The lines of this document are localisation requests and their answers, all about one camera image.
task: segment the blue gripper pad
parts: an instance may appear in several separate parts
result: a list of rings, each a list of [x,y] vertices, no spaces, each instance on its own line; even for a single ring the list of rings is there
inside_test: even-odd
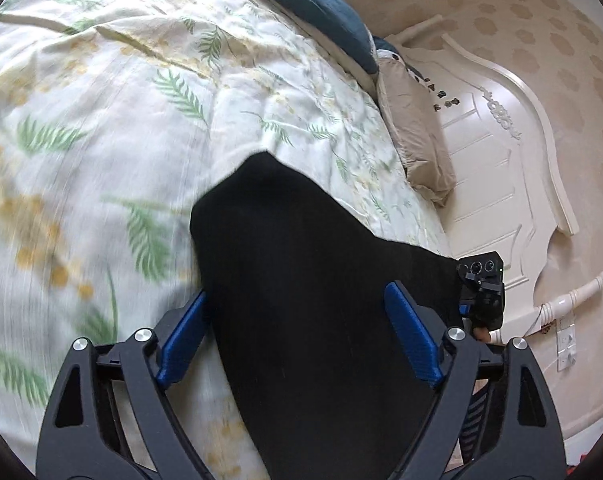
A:
[[[439,366],[439,348],[417,315],[419,312],[427,316],[430,312],[426,314],[424,311],[428,309],[416,304],[410,294],[404,292],[405,289],[402,291],[402,288],[396,282],[386,286],[384,291],[386,313],[415,375],[434,388],[443,381],[443,372]],[[443,322],[440,319],[439,322],[444,329]]]
[[[161,368],[156,375],[156,382],[163,389],[184,378],[190,361],[208,330],[210,323],[204,316],[205,301],[206,294],[201,291],[161,349]]]

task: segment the metal screw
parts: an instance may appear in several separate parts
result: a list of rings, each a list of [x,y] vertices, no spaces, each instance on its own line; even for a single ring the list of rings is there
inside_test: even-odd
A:
[[[454,326],[448,330],[448,337],[455,341],[461,341],[466,337],[466,333],[462,329]]]
[[[135,339],[139,342],[147,341],[152,337],[152,330],[149,328],[140,328],[135,332]]]
[[[88,339],[85,337],[80,337],[79,339],[75,339],[75,342],[72,344],[72,348],[75,350],[84,350],[88,346]]]
[[[518,350],[525,350],[528,348],[528,343],[526,343],[526,339],[523,337],[516,337],[513,339],[513,346]]]

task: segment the finger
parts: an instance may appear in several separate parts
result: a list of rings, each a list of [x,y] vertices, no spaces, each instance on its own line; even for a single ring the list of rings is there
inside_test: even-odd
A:
[[[490,332],[485,326],[476,326],[472,329],[472,333],[477,341],[482,343],[490,343]]]

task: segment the beige pillow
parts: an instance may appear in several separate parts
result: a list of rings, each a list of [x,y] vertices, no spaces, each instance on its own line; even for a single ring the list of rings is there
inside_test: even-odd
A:
[[[382,50],[377,96],[408,182],[443,206],[456,179],[430,91],[406,71],[397,54]]]

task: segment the comforter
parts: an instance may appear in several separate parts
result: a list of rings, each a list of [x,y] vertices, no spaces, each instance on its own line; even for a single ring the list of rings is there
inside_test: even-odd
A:
[[[184,304],[192,204],[262,150],[374,234],[448,252],[373,100],[265,0],[2,4],[0,431],[30,468],[72,341]],[[218,480],[267,476],[212,334],[170,396]],[[125,402],[122,417],[134,429]]]

